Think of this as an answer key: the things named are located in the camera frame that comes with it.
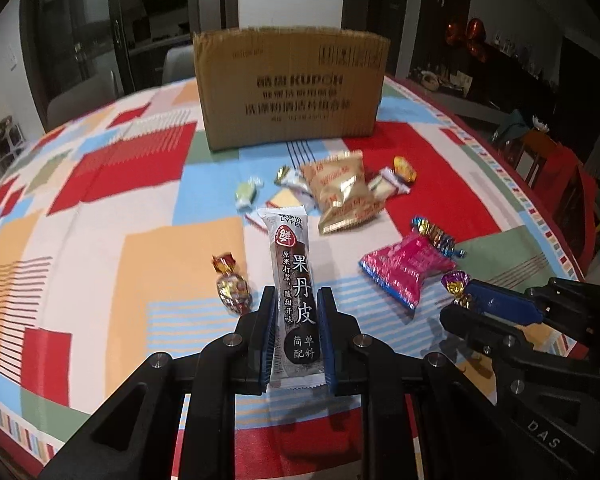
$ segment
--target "table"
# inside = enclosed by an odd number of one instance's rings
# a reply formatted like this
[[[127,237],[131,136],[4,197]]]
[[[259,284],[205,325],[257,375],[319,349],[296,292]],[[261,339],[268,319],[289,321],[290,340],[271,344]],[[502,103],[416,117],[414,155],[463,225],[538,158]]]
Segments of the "table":
[[[577,279],[560,233],[524,183],[461,121],[388,78],[372,137],[211,153],[188,80],[50,132],[1,179],[0,445],[36,474],[149,354],[197,352],[232,332],[236,318],[216,295],[211,256],[234,254],[256,305],[272,283],[266,235],[236,214],[237,184],[260,177],[260,204],[278,191],[272,181],[283,164],[347,148],[363,150],[373,170],[404,155],[418,180],[348,232],[319,236],[311,213],[315,288],[332,287],[341,311],[398,352],[442,350],[493,399],[488,358],[472,360],[438,321],[449,301],[439,279],[427,280],[410,316],[357,262],[422,215],[456,237],[467,251],[459,267],[473,277],[515,290],[550,276]],[[547,352],[566,354],[574,344],[543,325],[525,331]],[[330,478],[355,478],[359,406],[324,387],[238,397],[236,478],[328,468]]]

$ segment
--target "wrapped candy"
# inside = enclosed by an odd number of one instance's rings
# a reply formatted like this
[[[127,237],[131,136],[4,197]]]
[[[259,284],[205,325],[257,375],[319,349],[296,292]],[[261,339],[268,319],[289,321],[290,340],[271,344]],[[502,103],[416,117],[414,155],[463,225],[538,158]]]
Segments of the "wrapped candy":
[[[469,308],[471,295],[465,291],[466,286],[471,281],[469,275],[464,270],[452,270],[442,276],[440,282],[446,290],[453,295],[454,303],[465,308]]]
[[[238,184],[235,190],[235,208],[238,211],[250,208],[259,187],[262,187],[262,181],[257,177],[251,177],[247,182]]]
[[[277,186],[288,187],[289,189],[311,195],[311,188],[304,179],[304,176],[302,176],[302,173],[296,170],[296,168],[282,166],[276,173],[273,182]]]
[[[427,237],[415,231],[397,244],[366,254],[358,264],[388,294],[410,309],[420,301],[420,289],[427,276],[456,266]]]
[[[395,187],[395,193],[398,195],[402,195],[405,193],[410,193],[411,188],[407,186],[404,181],[389,167],[382,168],[380,170],[380,176],[384,178],[389,184]]]
[[[422,236],[426,236],[433,246],[445,256],[464,258],[466,251],[464,249],[456,250],[456,240],[426,218],[416,216],[411,221],[411,227]]]
[[[251,306],[249,286],[235,270],[236,263],[231,253],[214,256],[212,263],[216,272],[222,274],[216,281],[218,296],[224,306],[232,312],[246,314]]]
[[[394,156],[394,173],[405,183],[413,184],[418,174],[403,156]]]
[[[367,187],[369,188],[369,191],[374,194],[376,200],[384,201],[390,196],[398,194],[397,187],[381,174],[377,174],[375,177],[373,177],[367,184]]]

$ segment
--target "blue gripper pad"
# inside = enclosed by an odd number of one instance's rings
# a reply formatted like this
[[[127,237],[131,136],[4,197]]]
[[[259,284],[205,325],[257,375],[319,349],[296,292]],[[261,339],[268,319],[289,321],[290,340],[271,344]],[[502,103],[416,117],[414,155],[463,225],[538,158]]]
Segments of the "blue gripper pad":
[[[273,351],[276,345],[276,317],[278,313],[278,294],[274,291],[271,300],[267,305],[269,315],[267,317],[267,327],[264,330],[262,341],[262,357],[260,365],[260,387],[264,392],[269,384],[271,377],[271,366],[273,364]]]
[[[324,378],[332,394],[335,393],[337,378],[335,373],[335,359],[333,356],[333,341],[331,340],[331,327],[329,323],[328,309],[330,306],[325,301],[325,289],[318,291],[318,330],[320,333],[320,351],[324,362]]]
[[[544,321],[530,298],[508,288],[471,280],[465,292],[472,296],[472,310],[481,314],[491,314],[523,326]]]

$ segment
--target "cardboard box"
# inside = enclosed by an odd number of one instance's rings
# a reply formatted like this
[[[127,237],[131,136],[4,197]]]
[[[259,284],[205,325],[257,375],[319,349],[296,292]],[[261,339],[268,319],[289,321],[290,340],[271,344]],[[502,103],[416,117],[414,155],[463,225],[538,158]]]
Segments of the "cardboard box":
[[[193,38],[209,148],[371,135],[389,40],[336,28],[247,28]]]

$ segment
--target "orange candy wrapper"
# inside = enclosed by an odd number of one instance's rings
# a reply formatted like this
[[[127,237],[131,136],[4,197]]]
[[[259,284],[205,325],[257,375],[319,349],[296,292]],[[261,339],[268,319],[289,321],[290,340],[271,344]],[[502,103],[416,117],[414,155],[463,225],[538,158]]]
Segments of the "orange candy wrapper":
[[[322,212],[321,235],[348,229],[373,218],[384,207],[365,183],[362,152],[343,152],[305,164],[302,174]]]

